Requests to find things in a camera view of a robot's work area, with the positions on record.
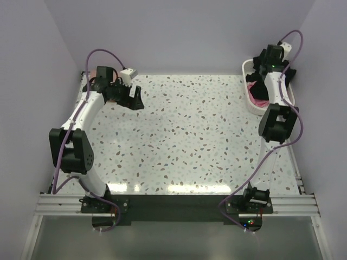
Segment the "black t shirt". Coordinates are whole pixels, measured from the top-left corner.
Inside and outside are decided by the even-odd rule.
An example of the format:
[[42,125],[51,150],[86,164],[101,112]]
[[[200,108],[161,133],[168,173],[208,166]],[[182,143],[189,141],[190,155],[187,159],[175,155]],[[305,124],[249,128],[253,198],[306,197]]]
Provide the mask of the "black t shirt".
[[[264,81],[259,74],[259,67],[260,67],[260,57],[254,57],[253,58],[253,68],[255,69],[255,72],[252,74],[246,75],[246,82],[249,86],[249,92],[250,95],[256,99],[261,101],[268,101],[268,91],[266,89],[266,86],[264,84]],[[297,73],[296,69],[292,69],[289,67],[285,72],[285,86],[286,89],[289,87],[290,82],[293,80]]]

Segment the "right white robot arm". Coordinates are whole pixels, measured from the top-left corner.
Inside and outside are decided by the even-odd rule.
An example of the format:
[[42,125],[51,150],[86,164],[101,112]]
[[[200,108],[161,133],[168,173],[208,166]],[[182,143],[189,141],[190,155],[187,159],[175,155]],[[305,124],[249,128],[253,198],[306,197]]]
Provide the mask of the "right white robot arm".
[[285,71],[282,62],[291,51],[286,42],[269,45],[259,58],[261,82],[268,91],[269,105],[260,121],[258,134],[261,137],[260,159],[254,173],[241,185],[243,195],[230,201],[241,213],[257,213],[261,209],[273,213],[270,199],[271,176],[281,148],[291,145],[290,137],[299,113],[289,100],[285,87]]

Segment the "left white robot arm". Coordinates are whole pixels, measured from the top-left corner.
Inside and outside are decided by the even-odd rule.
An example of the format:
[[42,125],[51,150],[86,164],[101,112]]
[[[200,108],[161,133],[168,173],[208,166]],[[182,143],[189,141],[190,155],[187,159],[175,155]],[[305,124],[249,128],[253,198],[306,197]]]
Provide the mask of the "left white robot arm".
[[[55,173],[52,194],[57,194],[68,182],[76,179],[85,191],[81,202],[89,211],[119,212],[112,201],[110,189],[94,168],[94,152],[88,139],[88,131],[98,112],[111,101],[136,111],[144,109],[141,87],[133,84],[137,70],[98,66],[94,76],[86,81],[81,99],[72,115],[60,127],[49,132],[49,143]],[[59,173],[70,176],[61,185]]]

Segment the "folded pink printed t shirt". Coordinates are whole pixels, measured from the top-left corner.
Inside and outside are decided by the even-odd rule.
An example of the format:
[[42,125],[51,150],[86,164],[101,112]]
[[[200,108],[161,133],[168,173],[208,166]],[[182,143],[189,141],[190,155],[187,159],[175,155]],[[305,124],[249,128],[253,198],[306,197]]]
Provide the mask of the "folded pink printed t shirt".
[[110,85],[116,85],[119,78],[118,72],[112,67],[101,66],[92,71],[90,76],[91,91],[102,94],[104,102],[112,102],[106,101],[105,90]]

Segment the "white plastic laundry basket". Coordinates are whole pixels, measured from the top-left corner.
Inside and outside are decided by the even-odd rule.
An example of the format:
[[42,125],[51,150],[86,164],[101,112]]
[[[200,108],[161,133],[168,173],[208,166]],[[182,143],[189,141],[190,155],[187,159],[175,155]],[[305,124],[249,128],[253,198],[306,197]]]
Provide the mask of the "white plastic laundry basket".
[[[285,70],[285,66],[282,65],[271,65],[272,72],[269,72],[265,77],[265,84],[267,87],[269,87],[269,104],[270,103],[278,103],[281,106],[287,106],[285,101],[289,103],[291,106],[295,106],[295,97],[293,95],[293,91],[291,88],[291,85],[289,84],[289,87],[286,89],[285,86],[285,74],[282,75],[282,72]],[[255,115],[264,115],[265,111],[267,110],[268,106],[265,108],[260,108],[255,106],[251,103],[249,95],[248,95],[248,89],[247,89],[247,82],[246,82],[246,75],[251,74],[255,72],[253,69],[253,60],[246,60],[242,64],[242,75],[244,80],[244,91],[246,95],[246,104],[249,109],[249,111],[252,114]]]

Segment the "pink crumpled t shirt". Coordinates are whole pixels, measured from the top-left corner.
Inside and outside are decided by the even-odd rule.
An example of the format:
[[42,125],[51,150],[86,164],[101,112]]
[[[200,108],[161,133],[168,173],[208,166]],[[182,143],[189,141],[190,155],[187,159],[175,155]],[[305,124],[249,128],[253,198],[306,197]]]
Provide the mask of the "pink crumpled t shirt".
[[247,83],[247,89],[248,89],[248,95],[249,95],[250,101],[251,101],[252,104],[254,104],[257,107],[265,108],[265,107],[267,107],[269,105],[269,101],[268,100],[255,99],[253,97],[253,95],[251,94],[251,92],[250,92],[250,89],[253,87],[253,85],[255,83],[256,83],[255,81]]

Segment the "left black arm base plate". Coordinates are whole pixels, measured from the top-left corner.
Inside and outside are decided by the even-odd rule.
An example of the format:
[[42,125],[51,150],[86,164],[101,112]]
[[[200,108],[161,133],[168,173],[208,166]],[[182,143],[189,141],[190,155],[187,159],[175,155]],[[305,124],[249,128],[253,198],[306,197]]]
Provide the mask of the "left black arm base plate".
[[[121,213],[128,212],[128,206],[130,205],[128,198],[118,195],[111,195],[109,198],[105,198],[120,208]],[[102,202],[96,198],[84,196],[79,199],[81,203],[81,213],[111,213],[114,212],[114,206],[109,203]]]

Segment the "aluminium front rail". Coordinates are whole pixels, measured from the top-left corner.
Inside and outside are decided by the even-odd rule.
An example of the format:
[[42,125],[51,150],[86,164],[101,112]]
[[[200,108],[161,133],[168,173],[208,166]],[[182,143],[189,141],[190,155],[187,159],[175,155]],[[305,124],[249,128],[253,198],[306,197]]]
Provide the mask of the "aluminium front rail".
[[[224,195],[126,195],[119,194],[128,198],[130,205],[128,212],[134,210],[144,210],[150,213],[173,213],[178,211],[205,210],[207,212],[219,209],[226,212],[225,204],[218,207]],[[51,195],[42,194],[36,204],[34,214],[38,216],[106,216],[110,213],[81,213],[81,194]],[[272,214],[239,214],[244,216],[251,215],[270,215],[279,217],[318,217],[319,208],[314,195],[272,195],[270,197],[273,210]]]

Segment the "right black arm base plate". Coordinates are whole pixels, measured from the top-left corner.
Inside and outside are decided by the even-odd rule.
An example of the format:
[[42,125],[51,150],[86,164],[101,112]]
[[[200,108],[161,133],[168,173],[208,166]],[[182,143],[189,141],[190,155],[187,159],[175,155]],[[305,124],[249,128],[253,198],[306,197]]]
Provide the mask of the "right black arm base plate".
[[270,199],[266,204],[245,202],[242,195],[232,196],[225,202],[225,207],[228,214],[272,214],[274,212]]

